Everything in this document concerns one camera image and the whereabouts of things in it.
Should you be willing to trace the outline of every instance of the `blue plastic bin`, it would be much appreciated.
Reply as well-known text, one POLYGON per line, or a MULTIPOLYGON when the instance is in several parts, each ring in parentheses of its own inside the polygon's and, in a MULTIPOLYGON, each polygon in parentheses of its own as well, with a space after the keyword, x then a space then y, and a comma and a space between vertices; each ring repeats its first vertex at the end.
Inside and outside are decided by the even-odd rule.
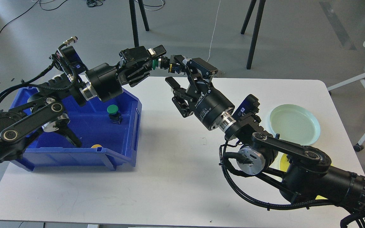
MULTIPOLYGON (((27 103, 37 93, 36 88, 22 88, 11 108, 27 103)), ((63 136, 44 132, 23 154, 23 159, 11 161, 27 171, 39 166, 106 166, 116 170, 123 163, 136 165, 139 123, 142 104, 128 91, 105 103, 94 98, 80 107, 73 97, 62 100, 70 118, 68 127, 82 142, 82 148, 69 143, 63 136), (123 116, 121 124, 111 122, 107 107, 115 104, 123 116), (103 147, 91 148, 95 144, 103 147)))

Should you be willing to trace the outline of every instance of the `black stand leg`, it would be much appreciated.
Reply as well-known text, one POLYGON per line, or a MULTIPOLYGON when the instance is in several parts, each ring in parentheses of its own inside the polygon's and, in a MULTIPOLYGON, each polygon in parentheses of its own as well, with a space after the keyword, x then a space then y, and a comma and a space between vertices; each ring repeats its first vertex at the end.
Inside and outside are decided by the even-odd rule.
POLYGON ((242 35, 246 31, 247 24, 249 23, 249 19, 252 15, 252 12, 253 12, 253 9, 254 9, 255 5, 256 5, 256 0, 252 0, 252 2, 250 3, 250 6, 249 6, 249 10, 247 11, 247 14, 246 14, 245 22, 243 22, 242 30, 240 31, 240 34, 242 34, 242 35))
POLYGON ((266 3, 266 0, 260 0, 259 8, 258 8, 258 11, 257 11, 257 16, 256 16, 256 24, 254 25, 252 43, 250 45, 249 57, 247 59, 246 69, 248 69, 248 70, 252 68, 253 55, 254 55, 254 50, 256 48, 258 31, 260 29, 261 18, 263 16, 263 10, 264 10, 264 4, 265 3, 266 3))
POLYGON ((139 35, 138 35, 138 25, 136 22, 135 0, 129 0, 129 7, 131 10, 133 41, 135 43, 135 48, 136 48, 139 46, 139 35))
POLYGON ((144 10, 143 0, 138 0, 140 12, 142 13, 144 28, 149 31, 149 23, 147 23, 146 11, 144 10))

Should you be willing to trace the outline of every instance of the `white table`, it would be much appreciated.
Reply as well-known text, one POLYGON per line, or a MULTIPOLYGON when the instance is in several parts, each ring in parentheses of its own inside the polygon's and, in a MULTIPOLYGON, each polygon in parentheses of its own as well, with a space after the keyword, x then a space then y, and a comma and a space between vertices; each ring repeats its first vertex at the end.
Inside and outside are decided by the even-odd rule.
MULTIPOLYGON (((188 85, 186 78, 177 81, 182 87, 188 85)), ((236 106, 250 93, 258 97, 263 126, 278 105, 308 109, 321 127, 313 146, 329 154, 336 167, 363 174, 321 81, 215 78, 213 83, 236 106)), ((26 172, 10 164, 0 182, 0 220, 303 228, 338 227, 348 215, 335 206, 267 211, 245 202, 226 183, 218 165, 222 131, 208 131, 195 116, 181 117, 164 78, 151 77, 126 89, 143 104, 136 167, 123 165, 116 172, 105 167, 26 172)), ((258 178, 234 180, 255 198, 288 203, 258 178)))

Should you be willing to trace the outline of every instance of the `light green plate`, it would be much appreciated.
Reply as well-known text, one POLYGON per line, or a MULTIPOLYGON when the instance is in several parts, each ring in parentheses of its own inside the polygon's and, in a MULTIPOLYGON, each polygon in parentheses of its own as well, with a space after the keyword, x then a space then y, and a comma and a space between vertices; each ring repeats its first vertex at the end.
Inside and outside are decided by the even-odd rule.
POLYGON ((285 104, 272 110, 270 126, 273 135, 301 145, 311 145, 319 138, 320 125, 316 117, 298 105, 285 104))

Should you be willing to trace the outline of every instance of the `white cable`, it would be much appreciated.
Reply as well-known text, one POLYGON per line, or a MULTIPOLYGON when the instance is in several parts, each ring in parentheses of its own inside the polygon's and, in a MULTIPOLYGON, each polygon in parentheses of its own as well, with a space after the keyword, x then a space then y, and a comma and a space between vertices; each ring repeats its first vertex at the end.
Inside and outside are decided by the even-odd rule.
POLYGON ((148 8, 145 8, 146 10, 148 10, 148 11, 157 11, 157 10, 160 10, 161 8, 163 8, 164 7, 164 1, 163 0, 161 0, 161 7, 160 8, 158 8, 158 9, 148 9, 148 8))
MULTIPOLYGON (((34 0, 32 0, 32 2, 34 2, 34 3, 39 3, 39 1, 41 1, 41 0, 37 0, 36 2, 34 0)), ((40 3, 40 4, 46 4, 46 3, 51 3, 51 2, 54 2, 54 0, 50 0, 48 2, 40 3)))
POLYGON ((147 11, 157 11, 157 10, 160 10, 161 8, 163 8, 164 5, 165 5, 165 2, 163 0, 161 0, 161 6, 159 6, 160 8, 158 8, 158 9, 148 9, 148 8, 145 8, 145 10, 147 10, 147 11))
POLYGON ((212 38, 210 39, 210 45, 209 45, 209 56, 208 56, 207 61, 208 61, 208 60, 209 60, 209 58, 210 58, 210 48, 212 47, 213 35, 215 34, 215 28, 216 28, 216 21, 217 21, 217 19, 218 19, 219 6, 218 6, 218 10, 216 11, 215 27, 213 28, 212 38))

